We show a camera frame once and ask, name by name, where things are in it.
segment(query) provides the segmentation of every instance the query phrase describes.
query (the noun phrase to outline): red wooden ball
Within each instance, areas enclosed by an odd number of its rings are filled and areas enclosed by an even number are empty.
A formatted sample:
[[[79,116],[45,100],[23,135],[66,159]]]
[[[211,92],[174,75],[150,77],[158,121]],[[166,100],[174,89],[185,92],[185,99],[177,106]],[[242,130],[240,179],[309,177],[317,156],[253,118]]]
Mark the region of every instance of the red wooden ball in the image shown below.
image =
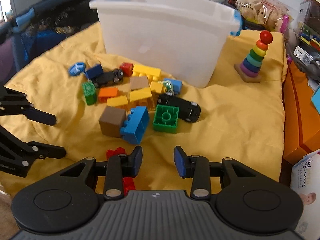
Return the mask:
[[[271,32],[269,31],[262,31],[260,33],[260,40],[264,43],[264,44],[270,44],[273,41],[273,37]]]

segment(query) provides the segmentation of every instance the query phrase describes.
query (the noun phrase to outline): purple ring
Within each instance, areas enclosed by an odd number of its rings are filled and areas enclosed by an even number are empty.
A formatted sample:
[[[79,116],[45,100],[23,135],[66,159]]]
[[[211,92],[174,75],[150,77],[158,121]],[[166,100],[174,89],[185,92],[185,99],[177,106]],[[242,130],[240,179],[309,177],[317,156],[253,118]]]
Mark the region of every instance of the purple ring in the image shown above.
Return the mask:
[[[250,71],[249,69],[247,69],[247,68],[243,65],[243,62],[241,62],[240,68],[241,68],[242,72],[243,72],[244,74],[246,74],[248,77],[256,77],[256,76],[258,76],[258,74],[259,74],[259,73],[255,73],[255,72],[252,72],[252,71]]]

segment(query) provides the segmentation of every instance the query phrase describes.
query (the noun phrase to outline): green building block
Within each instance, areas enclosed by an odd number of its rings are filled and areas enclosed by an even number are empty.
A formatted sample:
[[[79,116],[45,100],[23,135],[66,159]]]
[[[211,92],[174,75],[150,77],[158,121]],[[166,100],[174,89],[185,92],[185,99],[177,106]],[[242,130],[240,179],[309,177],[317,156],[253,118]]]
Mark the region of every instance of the green building block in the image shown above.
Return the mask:
[[[96,88],[94,87],[93,83],[82,83],[82,90],[88,106],[93,105],[95,102],[97,102]]]
[[[153,130],[158,132],[176,133],[179,108],[175,106],[157,105],[153,119]]]

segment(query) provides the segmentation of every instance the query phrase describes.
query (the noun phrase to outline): orange cabinet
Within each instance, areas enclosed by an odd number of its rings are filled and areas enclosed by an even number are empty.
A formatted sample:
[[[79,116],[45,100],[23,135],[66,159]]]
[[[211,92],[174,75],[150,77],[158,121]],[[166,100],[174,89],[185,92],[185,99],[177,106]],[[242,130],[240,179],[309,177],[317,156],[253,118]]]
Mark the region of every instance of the orange cabinet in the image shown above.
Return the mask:
[[[284,83],[284,156],[291,164],[320,149],[320,115],[311,102],[308,79],[292,62]]]

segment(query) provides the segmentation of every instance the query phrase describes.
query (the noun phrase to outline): diaper package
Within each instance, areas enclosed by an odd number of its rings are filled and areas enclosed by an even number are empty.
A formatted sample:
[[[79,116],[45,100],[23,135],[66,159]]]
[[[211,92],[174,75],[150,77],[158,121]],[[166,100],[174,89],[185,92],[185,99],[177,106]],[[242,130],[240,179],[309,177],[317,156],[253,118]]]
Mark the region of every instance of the diaper package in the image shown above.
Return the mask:
[[[306,155],[292,168],[291,189],[303,202],[296,232],[305,240],[320,239],[320,150]]]

